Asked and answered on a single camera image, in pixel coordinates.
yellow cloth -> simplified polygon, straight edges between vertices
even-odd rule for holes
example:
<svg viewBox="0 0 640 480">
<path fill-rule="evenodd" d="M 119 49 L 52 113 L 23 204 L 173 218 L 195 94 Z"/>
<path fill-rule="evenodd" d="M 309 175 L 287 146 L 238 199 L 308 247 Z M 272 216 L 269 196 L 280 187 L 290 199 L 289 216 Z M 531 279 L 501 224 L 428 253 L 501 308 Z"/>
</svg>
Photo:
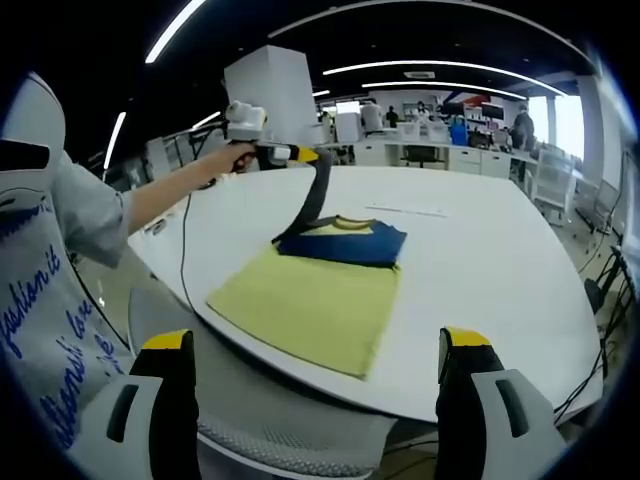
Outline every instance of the yellow cloth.
<svg viewBox="0 0 640 480">
<path fill-rule="evenodd" d="M 207 304 L 290 355 L 364 377 L 391 315 L 399 273 L 280 255 L 269 245 Z"/>
</svg>

black ceiling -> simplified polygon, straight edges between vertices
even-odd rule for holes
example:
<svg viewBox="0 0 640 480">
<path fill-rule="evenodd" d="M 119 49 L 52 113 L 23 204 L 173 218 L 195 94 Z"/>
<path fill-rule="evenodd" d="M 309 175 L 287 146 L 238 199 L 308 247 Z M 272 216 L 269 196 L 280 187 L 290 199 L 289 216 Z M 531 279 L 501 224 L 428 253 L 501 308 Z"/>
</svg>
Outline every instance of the black ceiling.
<svg viewBox="0 0 640 480">
<path fill-rule="evenodd" d="M 152 65 L 144 63 L 148 51 L 188 0 L 67 2 L 52 9 L 59 20 L 40 32 L 33 66 L 65 109 L 66 148 L 72 158 L 82 161 L 105 150 L 118 113 L 128 112 L 114 162 L 150 138 L 188 128 L 222 109 L 227 102 L 221 83 L 224 67 L 266 43 L 306 53 L 314 87 L 336 95 L 359 93 L 365 82 L 404 80 L 402 72 L 407 70 L 435 71 L 440 81 L 491 88 L 518 83 L 498 74 L 431 66 L 322 75 L 326 69 L 381 60 L 464 61 L 531 77 L 589 71 L 579 54 L 537 29 L 459 5 L 368 7 L 267 38 L 293 21 L 353 1 L 208 0 Z M 572 8 L 559 11 L 555 5 L 543 8 L 540 2 L 536 7 L 506 0 L 484 3 L 507 8 L 583 44 Z"/>
</svg>

black cable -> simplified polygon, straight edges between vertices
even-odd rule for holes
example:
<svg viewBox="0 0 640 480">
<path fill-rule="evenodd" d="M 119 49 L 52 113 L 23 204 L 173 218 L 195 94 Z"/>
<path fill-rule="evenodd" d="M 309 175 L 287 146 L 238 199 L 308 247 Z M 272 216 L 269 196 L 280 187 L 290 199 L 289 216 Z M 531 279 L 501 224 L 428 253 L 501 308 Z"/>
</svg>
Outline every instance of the black cable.
<svg viewBox="0 0 640 480">
<path fill-rule="evenodd" d="M 605 328 L 605 333 L 604 336 L 601 338 L 601 342 L 600 342 L 600 350 L 598 351 L 598 355 L 596 356 L 596 361 L 593 364 L 593 367 L 591 368 L 591 372 L 589 373 L 589 375 L 587 376 L 586 379 L 584 379 L 574 390 L 573 392 L 571 392 L 569 394 L 569 396 L 567 397 L 567 399 L 558 407 L 556 407 L 554 409 L 554 413 L 558 413 L 560 411 L 560 413 L 558 414 L 558 416 L 556 417 L 555 420 L 555 425 L 558 425 L 558 423 L 560 422 L 560 419 L 564 416 L 564 414 L 567 412 L 567 410 L 569 409 L 569 407 L 571 406 L 571 404 L 573 403 L 573 401 L 578 398 L 578 396 L 580 396 L 580 394 L 587 388 L 587 385 L 589 384 L 589 382 L 591 381 L 591 379 L 593 378 L 593 376 L 601 369 L 601 368 L 605 368 L 605 365 L 607 364 L 607 361 L 609 359 L 609 357 L 611 356 L 612 352 L 609 352 L 609 355 L 607 355 L 606 353 L 606 349 L 607 349 L 607 340 L 608 338 L 611 336 L 611 334 L 615 331 L 615 329 L 617 328 L 617 326 L 620 324 L 620 322 L 622 321 L 622 319 L 624 319 L 625 315 L 626 315 L 626 311 L 627 308 L 629 307 L 629 305 L 631 304 L 631 299 L 633 298 L 633 296 L 629 299 L 629 301 L 627 301 L 627 303 L 625 304 L 625 306 L 622 308 L 622 310 L 620 311 L 620 313 L 618 314 L 618 316 L 616 316 L 616 313 L 618 311 L 618 308 L 622 305 L 622 298 L 624 296 L 624 294 L 627 292 L 627 290 L 629 289 L 629 283 L 625 281 L 624 286 L 620 289 L 620 292 L 618 292 L 618 297 L 616 298 L 616 303 L 613 307 L 613 311 L 611 312 L 611 318 L 609 319 L 609 323 L 607 324 L 607 327 Z M 598 362 L 600 361 L 600 357 L 603 357 L 603 364 L 598 366 Z"/>
<path fill-rule="evenodd" d="M 409 445 L 405 445 L 404 447 L 398 447 L 398 448 L 392 448 L 392 449 L 386 450 L 383 455 L 390 455 L 392 453 L 401 452 L 403 450 L 409 450 L 410 448 L 417 447 L 419 445 L 431 445 L 434 443 L 438 443 L 438 440 L 429 440 L 426 442 L 411 443 Z"/>
<path fill-rule="evenodd" d="M 184 167 L 184 162 L 182 161 L 182 155 L 180 154 L 180 147 L 178 146 L 178 137 L 173 139 L 173 146 L 176 147 L 176 154 L 178 155 L 178 161 L 180 162 L 180 167 Z"/>
<path fill-rule="evenodd" d="M 609 262 L 611 261 L 612 258 L 615 258 L 614 253 L 611 253 L 611 255 L 609 255 L 609 258 L 607 258 L 607 261 L 604 264 L 604 267 L 602 267 L 602 270 L 600 271 L 600 275 L 598 275 L 596 283 L 600 282 L 600 280 L 602 280 L 603 277 L 605 277 L 608 273 L 610 273 L 613 270 L 614 267 L 611 267 L 607 270 L 607 267 L 609 266 Z"/>
<path fill-rule="evenodd" d="M 420 460 L 418 460 L 417 462 L 413 462 L 410 463 L 409 465 L 407 465 L 406 467 L 401 468 L 400 470 L 398 470 L 395 473 L 392 473 L 391 475 L 388 475 L 386 477 L 384 477 L 382 480 L 391 480 L 392 478 L 396 478 L 398 475 L 406 472 L 407 470 L 412 469 L 413 467 L 417 467 L 418 465 L 422 465 L 423 463 L 428 462 L 429 460 L 435 460 L 437 457 L 427 457 L 427 458 L 421 458 Z"/>
<path fill-rule="evenodd" d="M 200 158 L 200 152 L 202 152 L 202 149 L 204 148 L 204 144 L 207 142 L 207 140 L 209 139 L 209 137 L 211 136 L 211 132 L 213 132 L 215 129 L 213 127 L 211 127 L 211 130 L 209 130 L 209 132 L 205 135 L 204 139 L 200 140 L 198 139 L 198 141 L 200 141 L 200 148 L 198 148 L 198 151 L 195 152 L 194 151 L 194 158 L 193 160 L 196 161 L 198 158 Z"/>
<path fill-rule="evenodd" d="M 184 210 L 184 216 L 182 217 L 182 256 L 180 259 L 180 280 L 182 281 L 182 289 L 184 290 L 184 295 L 187 297 L 187 302 L 189 303 L 189 307 L 191 311 L 198 315 L 196 309 L 193 308 L 193 303 L 191 303 L 191 298 L 189 297 L 189 291 L 187 290 L 187 284 L 184 281 L 184 260 L 187 256 L 187 215 L 189 215 L 189 207 L 191 207 L 191 197 L 192 193 L 187 197 L 187 208 Z"/>
<path fill-rule="evenodd" d="M 582 273 L 584 271 L 584 269 L 587 268 L 587 266 L 589 266 L 589 264 L 593 261 L 593 259 L 596 258 L 596 255 L 598 255 L 598 252 L 600 251 L 600 248 L 602 247 L 602 244 L 604 243 L 604 237 L 607 234 L 607 227 L 610 226 L 611 220 L 613 219 L 613 213 L 616 211 L 616 207 L 618 206 L 618 202 L 622 198 L 622 186 L 624 185 L 623 182 L 624 182 L 624 173 L 625 173 L 624 172 L 624 158 L 622 159 L 622 162 L 620 164 L 620 168 L 621 168 L 621 173 L 620 173 L 620 191 L 618 192 L 618 198 L 616 198 L 616 202 L 613 204 L 613 208 L 609 212 L 609 215 L 607 217 L 607 221 L 604 224 L 604 228 L 602 229 L 602 238 L 600 238 L 600 243 L 596 247 L 596 250 L 593 252 L 593 255 L 591 256 L 591 258 L 589 260 L 587 260 L 587 263 L 585 263 L 580 268 L 580 270 L 578 270 L 578 273 Z"/>
</svg>

person's arm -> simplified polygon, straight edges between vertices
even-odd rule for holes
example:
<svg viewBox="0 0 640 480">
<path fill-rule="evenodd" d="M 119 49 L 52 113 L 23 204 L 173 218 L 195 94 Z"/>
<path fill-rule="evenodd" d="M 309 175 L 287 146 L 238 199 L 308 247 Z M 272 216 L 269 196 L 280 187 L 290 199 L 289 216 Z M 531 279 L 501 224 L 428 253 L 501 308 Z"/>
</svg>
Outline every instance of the person's arm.
<svg viewBox="0 0 640 480">
<path fill-rule="evenodd" d="M 165 178 L 134 190 L 129 234 L 140 230 L 211 179 L 231 172 L 237 160 L 254 153 L 255 147 L 247 143 L 229 145 L 188 164 Z"/>
</svg>

white table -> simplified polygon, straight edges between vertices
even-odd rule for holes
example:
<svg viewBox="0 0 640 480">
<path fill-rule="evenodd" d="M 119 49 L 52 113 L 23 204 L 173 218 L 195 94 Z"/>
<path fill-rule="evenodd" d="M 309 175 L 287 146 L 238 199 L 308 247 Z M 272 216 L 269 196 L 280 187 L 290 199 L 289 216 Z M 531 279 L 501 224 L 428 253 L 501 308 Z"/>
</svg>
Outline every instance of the white table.
<svg viewBox="0 0 640 480">
<path fill-rule="evenodd" d="M 563 246 L 512 182 L 475 175 L 333 169 L 323 216 L 375 217 L 408 233 L 392 318 L 366 381 L 289 356 L 219 317 L 205 305 L 206 296 L 289 225 L 313 175 L 312 168 L 249 173 L 194 194 L 185 280 L 198 313 L 222 334 L 318 390 L 430 422 L 436 421 L 438 336 L 444 325 L 486 335 L 506 368 L 519 369 L 554 406 L 588 376 L 599 351 L 598 334 Z M 129 240 L 182 300 L 184 205 L 158 235 L 138 233 Z M 568 413 L 601 394 L 598 373 Z"/>
<path fill-rule="evenodd" d="M 370 137 L 370 138 L 366 138 L 364 140 L 360 140 L 358 142 L 337 142 L 337 143 L 325 143 L 325 144 L 321 144 L 321 145 L 317 145 L 317 147 L 319 148 L 339 148 L 339 147 L 345 147 L 345 146 L 354 146 L 354 145 L 394 145 L 394 146 L 417 146 L 417 147 L 434 147 L 434 148 L 447 148 L 447 149 L 464 149 L 464 150 L 477 150 L 478 152 L 482 153 L 482 152 L 490 152 L 490 150 L 484 150 L 481 148 L 473 148 L 473 147 L 467 147 L 467 146 L 463 146 L 463 145 L 453 145 L 451 143 L 441 143 L 441 142 L 431 142 L 428 140 L 419 140 L 419 141 L 408 141 L 408 140 L 393 140 L 393 139 L 386 139 L 383 137 Z M 511 158 L 511 160 L 520 160 L 522 162 L 526 162 L 526 163 L 530 163 L 533 165 L 537 165 L 538 161 L 535 158 L 531 158 L 531 155 L 529 155 L 529 152 L 524 151 L 524 150 L 513 150 L 510 154 L 509 157 Z M 599 188 L 599 184 L 593 182 L 592 180 L 589 180 L 588 178 L 586 178 L 581 172 L 579 172 L 578 170 L 574 169 L 573 170 L 573 176 L 576 177 L 576 179 L 578 180 L 578 182 L 587 184 L 593 188 Z"/>
</svg>

